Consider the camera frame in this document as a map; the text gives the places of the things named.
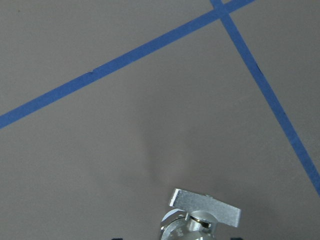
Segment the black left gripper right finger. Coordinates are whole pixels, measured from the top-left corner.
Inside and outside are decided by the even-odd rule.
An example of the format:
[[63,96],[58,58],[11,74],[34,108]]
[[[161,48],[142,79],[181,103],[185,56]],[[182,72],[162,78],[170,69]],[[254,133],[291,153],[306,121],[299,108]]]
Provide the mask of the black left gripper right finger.
[[230,240],[243,240],[242,237],[231,237]]

